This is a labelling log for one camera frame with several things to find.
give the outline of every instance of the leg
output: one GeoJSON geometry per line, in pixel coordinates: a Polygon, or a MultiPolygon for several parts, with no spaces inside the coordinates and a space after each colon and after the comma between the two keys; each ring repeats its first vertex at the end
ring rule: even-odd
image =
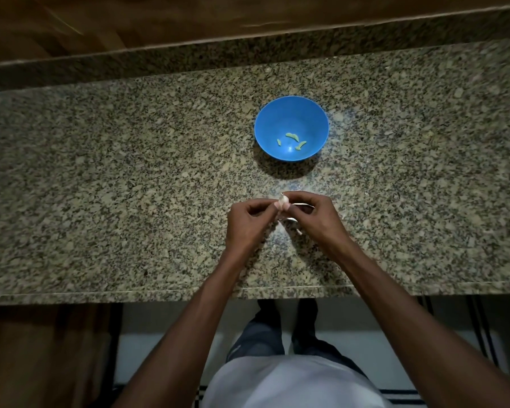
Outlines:
{"type": "Polygon", "coordinates": [[[367,377],[351,359],[345,357],[338,349],[315,337],[315,318],[318,316],[318,304],[315,299],[301,299],[297,311],[297,321],[292,333],[293,350],[298,355],[315,355],[326,358],[367,377]]]}
{"type": "Polygon", "coordinates": [[[227,355],[226,362],[241,356],[285,355],[282,324],[272,299],[258,300],[260,311],[247,324],[227,355]]]}

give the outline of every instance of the person's right hand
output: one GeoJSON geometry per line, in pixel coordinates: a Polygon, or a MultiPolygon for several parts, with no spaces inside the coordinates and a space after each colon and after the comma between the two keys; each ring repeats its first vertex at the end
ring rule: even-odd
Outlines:
{"type": "Polygon", "coordinates": [[[323,253],[331,260],[338,262],[340,256],[346,253],[344,249],[351,239],[331,198],[310,192],[283,192],[283,194],[289,198],[290,202],[283,205],[283,210],[299,221],[323,253]],[[307,214],[292,203],[307,203],[312,205],[314,210],[307,214]]]}

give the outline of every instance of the person's left arm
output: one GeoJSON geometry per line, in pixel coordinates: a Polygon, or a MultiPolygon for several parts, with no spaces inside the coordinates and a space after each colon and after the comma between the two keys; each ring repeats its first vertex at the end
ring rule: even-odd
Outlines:
{"type": "Polygon", "coordinates": [[[267,226],[276,219],[275,203],[253,199],[232,205],[218,265],[136,371],[115,408],[191,406],[224,307],[267,226]]]}

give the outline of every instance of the white shirt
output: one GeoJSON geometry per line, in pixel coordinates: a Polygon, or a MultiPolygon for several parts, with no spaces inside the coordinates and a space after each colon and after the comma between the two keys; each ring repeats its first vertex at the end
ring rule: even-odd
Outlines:
{"type": "Polygon", "coordinates": [[[365,377],[319,356],[244,356],[215,374],[203,408],[346,407],[393,405],[365,377]]]}

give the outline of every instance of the bowl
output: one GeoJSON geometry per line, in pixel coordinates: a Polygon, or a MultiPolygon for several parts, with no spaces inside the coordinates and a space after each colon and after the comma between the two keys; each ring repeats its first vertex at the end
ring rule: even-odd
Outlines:
{"type": "Polygon", "coordinates": [[[272,100],[255,119],[255,140],[266,154],[285,162],[312,157],[328,137],[328,118],[319,104],[298,95],[272,100]],[[299,138],[287,137],[291,133],[299,138]],[[297,150],[299,142],[306,143],[297,150]]]}

